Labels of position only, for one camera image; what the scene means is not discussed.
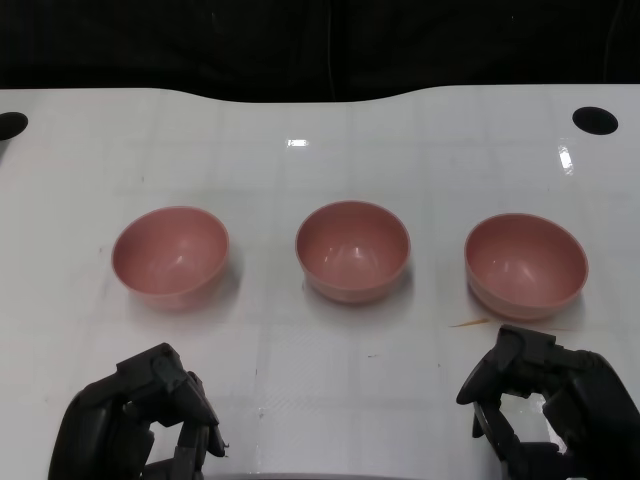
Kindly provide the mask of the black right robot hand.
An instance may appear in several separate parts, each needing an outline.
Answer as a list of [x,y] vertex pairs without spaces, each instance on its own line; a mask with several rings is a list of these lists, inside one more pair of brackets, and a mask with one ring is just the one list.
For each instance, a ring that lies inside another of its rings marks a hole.
[[[562,439],[523,442],[502,414],[505,394],[544,397],[544,417]],[[600,354],[569,350],[553,335],[504,325],[456,401],[474,408],[472,435],[486,437],[506,479],[636,479],[639,410]]]

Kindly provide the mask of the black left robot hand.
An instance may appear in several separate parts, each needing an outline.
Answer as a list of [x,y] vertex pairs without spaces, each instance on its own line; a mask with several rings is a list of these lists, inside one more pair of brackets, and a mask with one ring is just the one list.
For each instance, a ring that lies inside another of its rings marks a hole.
[[[152,424],[180,426],[172,457],[149,460]],[[200,378],[161,343],[87,385],[63,416],[51,479],[200,479],[207,455],[227,449]]]

